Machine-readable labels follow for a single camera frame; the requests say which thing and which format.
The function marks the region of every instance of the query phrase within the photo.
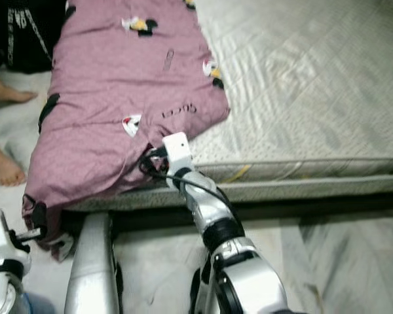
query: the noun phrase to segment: marble floor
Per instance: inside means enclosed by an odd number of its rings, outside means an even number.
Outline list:
[[[0,146],[27,169],[50,75],[0,71],[0,77],[39,92],[27,104],[0,106]],[[25,230],[23,191],[24,186],[0,188],[0,208],[18,232]],[[244,226],[281,276],[294,311],[393,313],[393,211],[256,220]],[[58,264],[36,244],[31,246],[33,263],[25,288],[45,296],[63,313],[72,259]],[[115,241],[115,254],[124,275],[126,312],[187,312],[192,275],[204,256],[194,228],[125,232]]]

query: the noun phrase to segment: bare foot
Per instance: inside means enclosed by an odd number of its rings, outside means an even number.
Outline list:
[[[0,151],[0,185],[17,186],[25,182],[25,179],[22,169]]]
[[[37,97],[37,94],[31,92],[19,92],[13,88],[7,87],[0,82],[0,101],[11,101],[14,103],[26,103]]]

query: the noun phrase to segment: mattress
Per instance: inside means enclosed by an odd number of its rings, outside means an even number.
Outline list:
[[[198,0],[228,119],[191,142],[232,201],[393,192],[393,0]],[[164,184],[70,209],[182,204]]]

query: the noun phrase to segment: quilted mattress surface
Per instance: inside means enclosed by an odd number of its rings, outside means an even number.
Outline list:
[[[232,200],[393,192],[393,0],[198,0],[231,114],[191,143]],[[174,205],[165,188],[74,209]]]

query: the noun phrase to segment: pink blanket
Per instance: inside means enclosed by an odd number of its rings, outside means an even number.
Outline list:
[[[137,161],[150,145],[226,119],[221,77],[189,2],[70,1],[49,90],[58,100],[42,117],[22,209],[32,227],[32,200],[46,204],[44,243],[61,236],[65,206],[148,180]]]

